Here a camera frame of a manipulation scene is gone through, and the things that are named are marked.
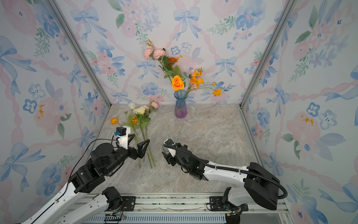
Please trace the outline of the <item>small pink rose stem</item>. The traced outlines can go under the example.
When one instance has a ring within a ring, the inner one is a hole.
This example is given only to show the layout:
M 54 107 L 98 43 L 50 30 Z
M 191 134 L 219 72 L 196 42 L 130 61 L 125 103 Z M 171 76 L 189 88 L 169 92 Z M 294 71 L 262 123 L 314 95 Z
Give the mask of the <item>small pink rose stem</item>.
M 148 105 L 144 105 L 142 108 L 144 108 L 146 112 L 151 113 L 159 108 L 159 104 L 151 100 Z

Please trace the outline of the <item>blue purple glass vase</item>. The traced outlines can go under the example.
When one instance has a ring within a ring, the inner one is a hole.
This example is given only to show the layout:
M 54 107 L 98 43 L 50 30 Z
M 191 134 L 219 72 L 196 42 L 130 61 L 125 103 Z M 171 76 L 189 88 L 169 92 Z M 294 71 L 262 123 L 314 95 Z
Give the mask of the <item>blue purple glass vase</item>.
M 187 94 L 185 90 L 178 90 L 174 93 L 176 104 L 174 108 L 174 115 L 179 118 L 185 118 L 187 116 L 186 98 Z

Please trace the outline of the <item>orange poppy stem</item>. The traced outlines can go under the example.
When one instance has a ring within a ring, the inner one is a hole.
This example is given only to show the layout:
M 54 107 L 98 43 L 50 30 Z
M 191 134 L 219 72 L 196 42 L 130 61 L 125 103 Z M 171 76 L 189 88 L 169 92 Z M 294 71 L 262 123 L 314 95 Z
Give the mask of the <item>orange poppy stem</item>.
M 203 90 L 203 89 L 209 89 L 212 91 L 212 94 L 214 96 L 220 96 L 222 93 L 222 89 L 217 87 L 218 84 L 216 82 L 211 82 L 211 83 L 205 84 L 203 78 L 201 77 L 203 74 L 203 69 L 200 68 L 197 71 L 200 73 L 200 76 L 197 78 L 196 84 L 191 84 L 189 82 L 189 86 L 186 90 L 187 96 L 189 95 L 189 93 L 191 93 L 193 91 Z

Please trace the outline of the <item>dark orange gerbera stem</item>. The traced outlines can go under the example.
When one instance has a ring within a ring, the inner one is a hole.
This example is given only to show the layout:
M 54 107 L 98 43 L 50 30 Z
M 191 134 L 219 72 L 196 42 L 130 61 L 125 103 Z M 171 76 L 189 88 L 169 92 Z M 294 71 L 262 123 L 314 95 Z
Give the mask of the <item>dark orange gerbera stem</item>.
M 179 57 L 171 57 L 168 59 L 168 76 L 174 78 L 175 76 L 181 77 L 181 70 L 179 66 L 176 64 L 182 56 Z

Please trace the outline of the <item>pink rose bunch stem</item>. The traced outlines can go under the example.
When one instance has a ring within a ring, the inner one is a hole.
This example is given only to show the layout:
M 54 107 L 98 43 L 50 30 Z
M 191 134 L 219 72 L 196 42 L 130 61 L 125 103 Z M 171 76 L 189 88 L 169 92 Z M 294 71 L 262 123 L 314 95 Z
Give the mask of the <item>pink rose bunch stem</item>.
M 159 67 L 164 72 L 164 78 L 172 79 L 172 77 L 168 76 L 168 57 L 166 55 L 166 49 L 156 49 L 154 44 L 151 41 L 146 41 L 146 50 L 144 51 L 144 57 L 146 60 L 153 59 L 159 62 Z

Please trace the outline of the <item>clear glass jar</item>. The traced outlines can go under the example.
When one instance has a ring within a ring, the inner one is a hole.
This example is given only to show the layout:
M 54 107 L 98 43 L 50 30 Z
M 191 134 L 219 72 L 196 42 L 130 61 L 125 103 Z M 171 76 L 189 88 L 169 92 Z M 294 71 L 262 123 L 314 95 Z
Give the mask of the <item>clear glass jar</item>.
M 175 157 L 176 156 L 176 150 L 175 149 L 171 149 L 168 145 L 164 144 L 162 147 L 162 152 L 167 154 L 170 154 L 171 157 Z

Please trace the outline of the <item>cream yellow rose stem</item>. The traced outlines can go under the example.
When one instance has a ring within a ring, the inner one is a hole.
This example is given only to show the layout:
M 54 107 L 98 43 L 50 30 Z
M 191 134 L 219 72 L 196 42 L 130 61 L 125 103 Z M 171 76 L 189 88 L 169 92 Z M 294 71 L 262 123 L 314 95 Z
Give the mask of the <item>cream yellow rose stem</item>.
M 135 108 L 132 111 L 132 124 L 134 129 L 139 130 L 143 140 L 148 140 L 147 128 L 150 124 L 151 112 L 155 111 L 155 108 L 152 105 L 143 105 L 141 107 Z

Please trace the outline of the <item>white cream rose stem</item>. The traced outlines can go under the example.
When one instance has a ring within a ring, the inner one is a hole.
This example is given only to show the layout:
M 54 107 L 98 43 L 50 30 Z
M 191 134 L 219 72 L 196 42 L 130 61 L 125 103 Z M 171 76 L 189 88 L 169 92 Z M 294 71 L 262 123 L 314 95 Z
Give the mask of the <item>white cream rose stem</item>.
M 137 125 L 138 123 L 138 119 L 137 119 L 137 116 L 135 114 L 135 109 L 136 109 L 136 104 L 135 103 L 130 103 L 128 105 L 129 109 L 130 109 L 130 112 L 129 112 L 129 121 L 131 121 L 133 123 L 133 125 Z

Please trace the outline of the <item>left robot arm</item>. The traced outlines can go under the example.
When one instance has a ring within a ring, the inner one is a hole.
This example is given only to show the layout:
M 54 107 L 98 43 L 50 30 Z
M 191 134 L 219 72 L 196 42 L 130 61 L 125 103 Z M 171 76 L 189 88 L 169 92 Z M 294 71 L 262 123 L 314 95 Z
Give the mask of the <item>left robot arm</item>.
M 25 223 L 81 224 L 106 210 L 114 213 L 122 211 L 125 206 L 124 199 L 115 187 L 108 187 L 90 202 L 70 213 L 67 212 L 70 206 L 104 183 L 107 176 L 113 176 L 124 165 L 126 159 L 136 160 L 145 156 L 150 140 L 144 140 L 134 148 L 129 145 L 134 137 L 134 134 L 117 135 L 115 146 L 110 140 L 98 145 L 90 153 L 90 159 L 86 164 L 71 173 L 67 184 L 58 194 Z

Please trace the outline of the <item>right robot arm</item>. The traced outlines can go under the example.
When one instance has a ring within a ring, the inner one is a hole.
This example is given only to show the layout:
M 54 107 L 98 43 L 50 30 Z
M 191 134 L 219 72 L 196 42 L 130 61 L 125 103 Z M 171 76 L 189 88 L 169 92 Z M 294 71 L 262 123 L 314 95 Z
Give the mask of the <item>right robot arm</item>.
M 184 173 L 199 181 L 221 181 L 235 185 L 227 187 L 218 210 L 227 210 L 239 214 L 249 203 L 275 211 L 278 200 L 288 196 L 288 191 L 280 181 L 256 162 L 249 166 L 233 167 L 220 165 L 195 156 L 187 145 L 174 143 L 167 139 L 162 154 L 167 163 L 180 165 Z

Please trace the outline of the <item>aluminium rail frame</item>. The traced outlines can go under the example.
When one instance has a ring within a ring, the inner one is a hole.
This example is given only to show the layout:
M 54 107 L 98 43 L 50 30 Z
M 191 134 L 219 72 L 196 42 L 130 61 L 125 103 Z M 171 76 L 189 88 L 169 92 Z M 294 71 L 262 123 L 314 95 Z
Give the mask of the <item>aluminium rail frame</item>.
M 68 213 L 90 202 L 96 195 L 89 194 L 70 206 Z M 279 200 L 277 209 L 271 211 L 255 203 L 249 203 L 249 211 L 234 214 L 229 211 L 207 209 L 210 196 L 223 193 L 175 193 L 175 194 L 123 194 L 135 196 L 134 211 L 114 213 L 106 210 L 94 215 L 82 224 L 292 224 L 288 207 Z

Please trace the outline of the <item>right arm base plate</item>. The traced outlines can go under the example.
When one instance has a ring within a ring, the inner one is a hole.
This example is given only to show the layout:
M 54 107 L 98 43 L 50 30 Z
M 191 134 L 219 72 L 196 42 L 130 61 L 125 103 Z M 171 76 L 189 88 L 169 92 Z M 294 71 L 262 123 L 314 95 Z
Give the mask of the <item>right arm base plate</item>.
M 249 211 L 247 204 L 242 204 L 240 206 L 233 205 L 231 203 L 224 202 L 223 196 L 210 196 L 209 203 L 207 204 L 207 209 L 210 211 L 229 211 L 229 212 L 239 212 L 239 211 Z

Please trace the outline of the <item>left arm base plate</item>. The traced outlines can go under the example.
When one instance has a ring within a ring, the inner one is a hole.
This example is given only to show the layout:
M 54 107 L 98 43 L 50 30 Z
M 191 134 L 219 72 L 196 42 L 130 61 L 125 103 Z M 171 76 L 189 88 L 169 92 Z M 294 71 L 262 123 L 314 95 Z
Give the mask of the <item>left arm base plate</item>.
M 109 209 L 111 211 L 134 211 L 136 199 L 135 196 L 122 196 L 120 199 L 115 199 Z

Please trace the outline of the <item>corner aluminium post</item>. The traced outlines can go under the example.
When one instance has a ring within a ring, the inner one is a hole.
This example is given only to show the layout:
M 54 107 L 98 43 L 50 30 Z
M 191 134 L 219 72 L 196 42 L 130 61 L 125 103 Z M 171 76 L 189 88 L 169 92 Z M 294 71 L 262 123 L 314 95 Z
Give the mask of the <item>corner aluminium post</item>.
M 279 21 L 275 26 L 275 29 L 272 33 L 271 38 L 268 41 L 267 47 L 265 48 L 263 52 L 263 56 L 260 60 L 260 63 L 258 64 L 258 67 L 253 74 L 253 77 L 249 83 L 249 86 L 244 94 L 244 97 L 242 98 L 242 101 L 240 103 L 240 109 L 244 110 L 244 107 L 249 103 L 249 98 L 251 96 L 252 91 L 255 88 L 255 85 L 258 81 L 258 79 L 261 76 L 261 73 L 264 69 L 265 64 L 269 61 L 270 55 L 273 52 L 274 48 L 276 47 L 278 38 L 280 37 L 282 31 L 284 30 L 284 25 L 287 23 L 289 17 L 292 14 L 292 10 L 296 4 L 295 0 L 289 0 L 287 1 L 286 6 L 283 8 L 283 11 L 279 17 Z
M 94 71 L 92 70 L 90 63 L 88 59 L 86 58 L 86 55 L 81 48 L 78 40 L 75 37 L 75 34 L 73 33 L 69 23 L 65 19 L 63 13 L 61 12 L 59 5 L 56 1 L 50 0 L 45 1 L 45 4 L 48 6 L 51 13 L 53 13 L 56 21 L 59 23 L 59 26 L 63 29 L 65 35 L 70 41 L 71 47 L 73 48 L 75 55 L 77 56 L 78 60 L 81 62 L 83 67 L 85 68 L 87 74 L 89 75 L 91 81 L 93 82 L 94 86 L 97 88 L 99 95 L 104 100 L 105 104 L 108 107 L 111 107 L 111 102 L 109 101 L 109 98 L 107 97 L 103 87 L 101 86 L 99 79 L 96 77 Z

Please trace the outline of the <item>right corner aluminium post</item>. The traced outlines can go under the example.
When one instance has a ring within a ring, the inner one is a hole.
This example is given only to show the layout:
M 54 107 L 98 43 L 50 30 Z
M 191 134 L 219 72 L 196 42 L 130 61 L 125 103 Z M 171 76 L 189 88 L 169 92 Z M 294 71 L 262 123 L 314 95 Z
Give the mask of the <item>right corner aluminium post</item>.
M 289 0 L 287 1 L 286 6 L 283 8 L 283 11 L 279 17 L 279 21 L 275 26 L 275 29 L 272 33 L 271 38 L 268 41 L 267 47 L 265 48 L 263 52 L 263 56 L 260 60 L 260 63 L 258 64 L 258 67 L 253 74 L 253 77 L 249 83 L 249 86 L 244 94 L 244 97 L 242 98 L 242 101 L 240 103 L 240 109 L 244 110 L 244 107 L 249 103 L 249 98 L 251 96 L 252 91 L 255 88 L 255 85 L 258 81 L 258 79 L 261 76 L 261 73 L 264 69 L 265 64 L 269 61 L 270 55 L 273 52 L 274 48 L 276 47 L 278 38 L 280 37 L 282 31 L 284 30 L 284 25 L 287 23 L 289 17 L 292 14 L 292 10 L 296 4 L 295 0 Z

